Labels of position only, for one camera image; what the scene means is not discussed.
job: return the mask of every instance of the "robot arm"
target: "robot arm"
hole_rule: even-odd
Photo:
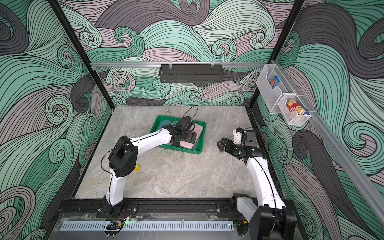
[[[194,143],[196,133],[190,131],[193,122],[190,117],[183,117],[175,125],[166,125],[162,129],[141,136],[121,137],[109,155],[111,179],[105,200],[112,208],[123,200],[123,190],[127,176],[135,169],[136,159],[144,152],[162,144],[176,141]]]
[[[243,160],[251,174],[258,206],[248,197],[235,197],[237,210],[249,223],[250,238],[292,240],[296,215],[292,210],[286,209],[273,184],[266,154],[263,149],[258,148],[256,132],[237,128],[233,134],[233,141],[223,138],[217,146],[220,152],[225,151]]]

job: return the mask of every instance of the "black cable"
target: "black cable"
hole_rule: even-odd
[[[121,147],[121,146],[124,146],[124,145],[128,145],[128,144],[127,144],[127,143],[124,143],[124,144],[119,145],[119,146],[117,146],[117,147]],[[113,149],[115,149],[115,148],[117,148],[117,147],[112,148],[112,149],[109,150],[106,154],[104,154],[104,156],[101,158],[101,161],[100,161],[100,167],[101,167],[101,169],[103,169],[105,172],[107,172],[107,173],[109,173],[109,174],[111,174],[111,175],[112,175],[111,172],[108,172],[107,170],[105,170],[105,169],[103,168],[102,163],[103,163],[103,159],[105,158],[105,156],[106,156],[109,152],[111,152]]]
[[[192,106],[192,107],[190,107],[190,108],[184,113],[183,117],[184,117],[184,116],[187,114],[187,112],[188,112],[189,110],[191,110],[191,108],[193,108],[193,107],[196,107],[196,106]],[[197,106],[195,115],[193,115],[193,117],[196,116],[196,113],[197,113],[198,109],[199,109],[199,106]]]
[[[271,234],[272,234],[272,232],[273,232],[273,229],[275,228],[276,221],[277,221],[277,205],[276,205],[276,199],[275,199],[275,194],[273,193],[273,188],[272,188],[271,182],[269,181],[269,178],[268,178],[267,174],[265,173],[265,171],[264,171],[262,165],[259,163],[259,161],[258,161],[256,158],[254,158],[254,159],[255,159],[256,162],[259,164],[259,166],[262,168],[262,170],[263,170],[263,172],[264,172],[264,174],[265,174],[265,177],[266,177],[267,180],[268,180],[269,186],[270,186],[270,188],[271,188],[271,190],[272,190],[273,201],[275,202],[275,222],[273,223],[273,227],[272,227],[271,232],[269,233],[269,236],[268,236],[268,238],[267,238],[267,239],[269,239],[269,238],[271,237]]]
[[[197,106],[197,109],[196,109],[196,112],[195,112],[195,115],[193,115],[191,118],[193,118],[194,116],[196,116],[197,114],[197,111],[199,110],[199,106]]]

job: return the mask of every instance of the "green plastic bin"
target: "green plastic bin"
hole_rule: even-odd
[[[173,122],[173,121],[180,121],[181,118],[173,118],[173,117],[160,116],[159,115],[159,116],[156,117],[155,123],[153,124],[152,129],[151,129],[151,132],[155,132],[157,127],[159,126],[159,124],[162,121],[164,121],[164,120],[170,120],[171,122]],[[205,122],[199,122],[199,121],[193,121],[193,122],[197,123],[198,125],[203,127],[203,131],[200,134],[199,141],[198,141],[198,143],[196,145],[196,148],[194,150],[193,149],[184,148],[184,147],[170,146],[170,145],[166,145],[166,144],[160,145],[158,147],[162,147],[162,148],[166,148],[166,149],[171,149],[171,150],[175,150],[175,151],[189,152],[189,153],[193,153],[193,154],[200,154],[203,151],[204,134],[205,134],[205,128],[206,128],[207,124]]]

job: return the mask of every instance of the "snack package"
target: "snack package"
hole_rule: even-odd
[[[296,111],[298,115],[309,115],[309,112],[305,110],[302,106],[300,106],[300,104],[296,102],[294,99],[288,100],[286,106],[290,113],[293,111]]]
[[[280,82],[280,79],[277,75],[275,75],[270,81],[269,81],[269,85],[271,86],[271,88],[275,88],[276,85]]]

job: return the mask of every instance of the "clear acrylic container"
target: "clear acrylic container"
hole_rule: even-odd
[[[296,97],[296,94],[294,93],[283,95],[278,101],[277,105],[279,106],[281,113],[284,116],[288,125],[302,126],[303,124],[305,124],[306,121],[308,121],[308,119],[311,118],[311,115],[299,115],[296,111],[290,113],[286,106],[289,99],[294,99],[304,108],[304,106],[301,104],[301,102],[299,102]]]
[[[260,94],[263,96],[264,102],[269,110],[269,113],[281,113],[277,102],[284,94],[288,93],[287,88],[281,81],[282,76],[276,73],[276,69],[276,64],[264,65],[263,70],[256,81],[257,88],[259,89]],[[280,82],[277,83],[274,88],[272,88],[269,84],[269,80],[272,79],[275,75],[279,77]]]

